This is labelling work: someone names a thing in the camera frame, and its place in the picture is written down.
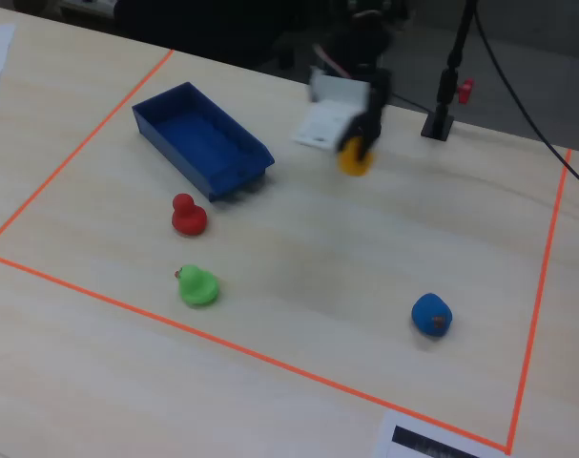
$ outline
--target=white card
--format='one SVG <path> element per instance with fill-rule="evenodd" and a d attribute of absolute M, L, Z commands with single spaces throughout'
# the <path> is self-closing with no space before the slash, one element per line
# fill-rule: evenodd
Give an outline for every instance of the white card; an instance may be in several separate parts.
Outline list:
<path fill-rule="evenodd" d="M 387 410 L 373 458 L 431 457 L 507 458 L 507 455 L 447 429 L 395 410 Z"/>
<path fill-rule="evenodd" d="M 314 103 L 293 139 L 335 151 L 353 116 L 365 111 L 369 84 L 314 73 L 310 82 Z"/>

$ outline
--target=microphone stand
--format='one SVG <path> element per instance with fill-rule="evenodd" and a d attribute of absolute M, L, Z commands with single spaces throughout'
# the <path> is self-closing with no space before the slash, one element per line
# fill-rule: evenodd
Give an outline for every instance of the microphone stand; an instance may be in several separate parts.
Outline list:
<path fill-rule="evenodd" d="M 465 0 L 463 17 L 457 30 L 457 36 L 454 40 L 454 47 L 448 56 L 447 68 L 442 72 L 440 77 L 440 87 L 438 89 L 438 105 L 434 113 L 430 113 L 424 122 L 421 136 L 433 138 L 436 140 L 446 141 L 450 127 L 454 121 L 454 116 L 448 114 L 448 105 L 452 102 L 454 94 L 457 92 L 457 82 L 459 74 L 457 69 L 463 60 L 463 47 L 471 25 L 471 18 L 475 14 L 478 0 Z"/>

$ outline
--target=wooden table surface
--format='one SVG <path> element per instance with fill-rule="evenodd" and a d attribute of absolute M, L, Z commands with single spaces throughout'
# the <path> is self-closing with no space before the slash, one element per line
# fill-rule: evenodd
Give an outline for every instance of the wooden table surface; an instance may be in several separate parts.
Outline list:
<path fill-rule="evenodd" d="M 0 84 L 1 227 L 167 50 L 8 11 L 0 22 L 17 23 Z M 132 105 L 185 81 L 269 147 L 258 189 L 211 204 L 140 136 Z M 446 143 L 424 139 L 422 114 L 389 106 L 374 169 L 345 177 L 290 140 L 307 110 L 301 84 L 175 52 L 11 218 L 0 452 L 369 456 L 390 405 L 504 446 L 535 304 L 513 451 L 579 456 L 573 178 L 537 302 L 562 170 L 544 145 L 461 123 Z M 173 231 L 180 192 L 209 213 L 200 238 Z M 214 306 L 181 302 L 184 263 L 219 277 Z M 454 313 L 437 342 L 410 322 L 427 292 Z"/>

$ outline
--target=red rubber duck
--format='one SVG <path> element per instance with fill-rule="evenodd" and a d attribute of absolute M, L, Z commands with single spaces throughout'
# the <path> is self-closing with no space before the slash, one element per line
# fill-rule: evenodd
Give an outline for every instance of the red rubber duck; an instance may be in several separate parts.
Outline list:
<path fill-rule="evenodd" d="M 173 227 L 184 236 L 199 236 L 206 229 L 206 212 L 194 204 L 189 194 L 178 194 L 173 199 Z"/>

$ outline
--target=blue rubber duck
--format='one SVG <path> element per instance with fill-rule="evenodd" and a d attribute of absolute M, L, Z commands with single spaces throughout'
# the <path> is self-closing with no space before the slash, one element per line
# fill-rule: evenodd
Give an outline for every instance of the blue rubber duck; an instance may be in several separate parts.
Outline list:
<path fill-rule="evenodd" d="M 427 336 L 442 337 L 452 323 L 452 312 L 439 296 L 427 293 L 412 307 L 412 320 Z"/>

